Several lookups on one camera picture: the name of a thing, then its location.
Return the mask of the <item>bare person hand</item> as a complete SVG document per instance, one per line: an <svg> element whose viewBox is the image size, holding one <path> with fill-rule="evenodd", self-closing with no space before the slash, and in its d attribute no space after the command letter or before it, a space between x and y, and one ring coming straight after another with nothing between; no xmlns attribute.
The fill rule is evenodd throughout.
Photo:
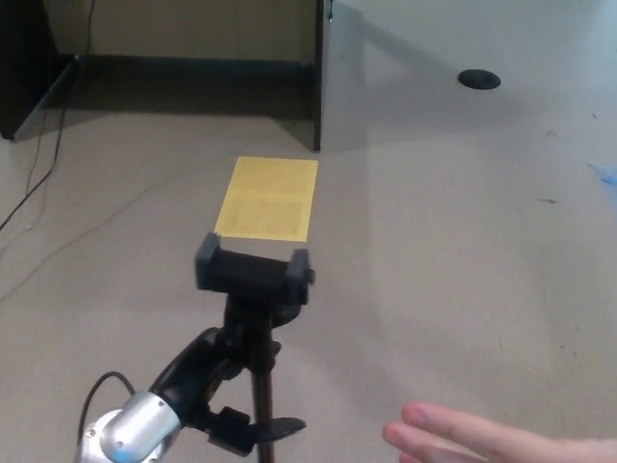
<svg viewBox="0 0 617 463"><path fill-rule="evenodd" d="M614 439L560 440L429 403L384 426L401 462L614 462Z"/></svg>

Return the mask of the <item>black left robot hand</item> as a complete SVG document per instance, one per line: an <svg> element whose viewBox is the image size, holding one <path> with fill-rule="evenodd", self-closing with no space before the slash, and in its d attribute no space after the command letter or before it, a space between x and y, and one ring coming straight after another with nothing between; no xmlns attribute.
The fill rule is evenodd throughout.
<svg viewBox="0 0 617 463"><path fill-rule="evenodd" d="M182 428L197 429L208 442L242 457L305 429L298 418L272 416L271 371L280 345L270 335L209 328L192 340L148 389L166 402ZM215 413L210 400L225 381L252 374L255 421L235 409Z"/></svg>

